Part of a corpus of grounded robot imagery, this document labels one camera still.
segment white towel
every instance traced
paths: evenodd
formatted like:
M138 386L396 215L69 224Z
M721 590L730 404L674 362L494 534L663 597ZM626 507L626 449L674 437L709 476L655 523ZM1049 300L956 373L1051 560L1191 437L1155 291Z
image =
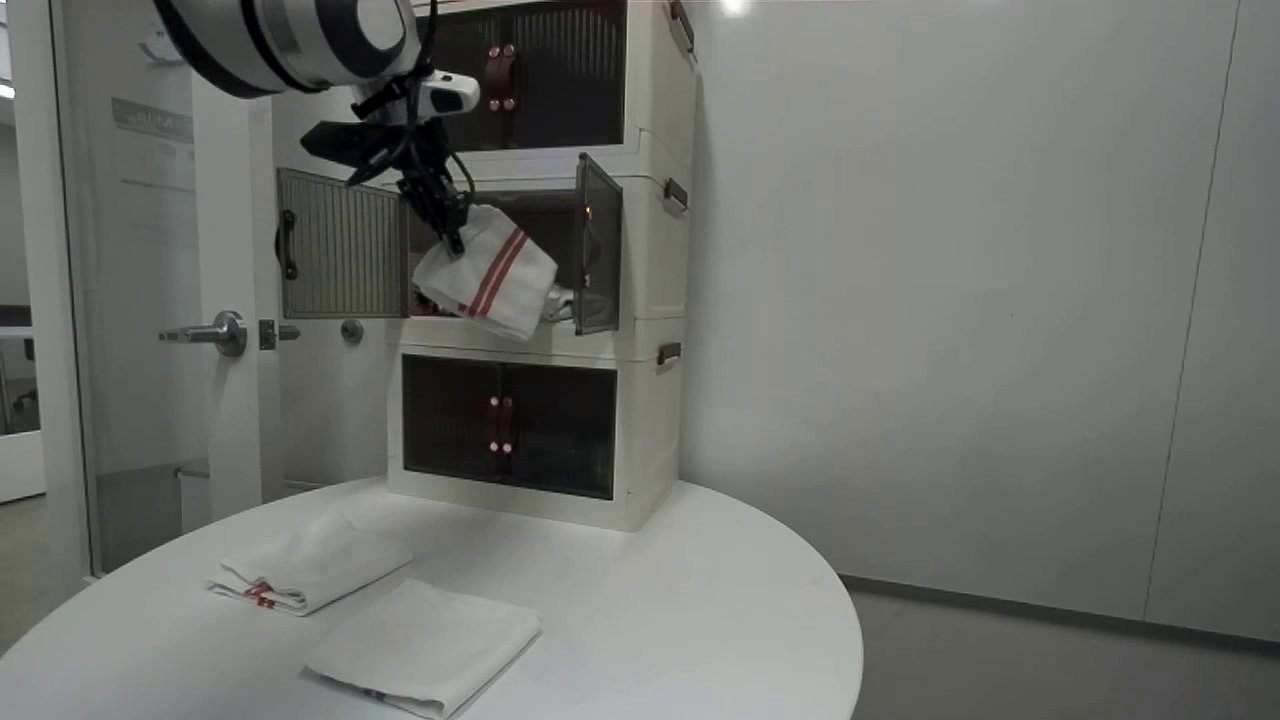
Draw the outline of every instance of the white towel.
M211 591L247 597L259 607L321 612L406 568L413 554L376 527L376 516L332 513L264 547L225 560Z
M539 638L530 607L453 597L402 580L343 615L314 651L308 673L392 707L447 720Z
M462 236L463 258L447 258L447 250L436 245L415 264L413 284L445 313L530 340L549 313L555 261L494 204L475 204Z

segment door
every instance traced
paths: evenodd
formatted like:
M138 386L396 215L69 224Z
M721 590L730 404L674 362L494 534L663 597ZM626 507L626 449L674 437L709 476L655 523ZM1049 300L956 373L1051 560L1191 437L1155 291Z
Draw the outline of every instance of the door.
M273 109L158 34L154 0L54 0L94 573L276 482Z

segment white cloth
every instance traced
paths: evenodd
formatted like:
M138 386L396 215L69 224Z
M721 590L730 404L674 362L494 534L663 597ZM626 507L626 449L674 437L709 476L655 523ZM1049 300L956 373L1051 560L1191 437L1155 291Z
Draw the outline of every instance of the white cloth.
M308 673L415 715L458 715L539 638L530 607L453 597L402 580L343 615L314 651Z
M321 612L413 560L376 516L332 513L264 547L225 560L211 591L247 597L264 607Z
M475 204L462 236L463 258L436 245L413 284L445 313L533 340L555 284L555 261L494 204Z

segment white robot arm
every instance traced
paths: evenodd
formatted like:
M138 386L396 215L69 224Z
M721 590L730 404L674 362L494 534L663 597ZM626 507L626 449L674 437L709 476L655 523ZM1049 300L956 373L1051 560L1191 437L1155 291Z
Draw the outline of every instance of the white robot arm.
M158 0L158 11L230 96L356 88L356 126L321 126L306 150L348 166L351 186L396 169L406 201L462 252L468 194L447 172L445 116L474 114L482 83L431 66L410 0Z

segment white table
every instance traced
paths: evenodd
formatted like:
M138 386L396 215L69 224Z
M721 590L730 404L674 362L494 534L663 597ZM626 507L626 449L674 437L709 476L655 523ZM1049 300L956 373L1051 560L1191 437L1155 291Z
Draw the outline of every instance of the white table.
M838 573L785 523L681 483L635 536L324 488L192 534L85 590L0 659L12 720L396 720L302 678L314 619L209 597L216 560L338 505L413 516L415 576L545 612L463 720L847 720L863 645Z

